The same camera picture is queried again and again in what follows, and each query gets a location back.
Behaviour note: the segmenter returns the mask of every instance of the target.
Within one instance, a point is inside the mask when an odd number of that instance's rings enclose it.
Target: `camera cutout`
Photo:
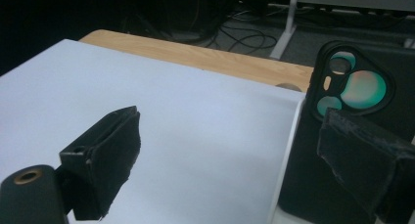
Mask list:
[[[341,98],[351,108],[364,110],[379,104],[387,93],[384,78],[369,70],[352,73]]]
[[[350,72],[356,65],[356,58],[350,52],[340,51],[334,54],[329,61],[330,70],[334,74]]]
[[[326,114],[327,108],[338,109],[342,108],[342,102],[336,97],[326,96],[320,99],[317,104],[317,110],[321,115]]]

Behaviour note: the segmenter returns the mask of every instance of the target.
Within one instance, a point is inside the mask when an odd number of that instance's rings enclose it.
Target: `white surface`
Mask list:
[[[59,166],[77,136],[136,105],[142,150],[101,223],[266,223],[303,98],[66,40],[0,78],[0,180]]]

